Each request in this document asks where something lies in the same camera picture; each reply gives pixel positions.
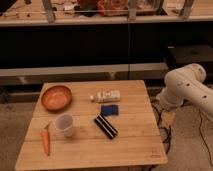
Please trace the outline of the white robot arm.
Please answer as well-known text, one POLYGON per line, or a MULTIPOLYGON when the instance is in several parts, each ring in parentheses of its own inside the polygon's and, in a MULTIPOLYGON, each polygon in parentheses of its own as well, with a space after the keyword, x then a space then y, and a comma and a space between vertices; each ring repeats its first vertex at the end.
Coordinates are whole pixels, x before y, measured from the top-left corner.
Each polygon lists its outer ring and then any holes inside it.
POLYGON ((188 100, 213 123, 213 89, 203 84, 205 79, 206 71, 197 63, 173 69, 165 75, 165 87, 157 95, 157 100, 166 110, 178 108, 188 100))

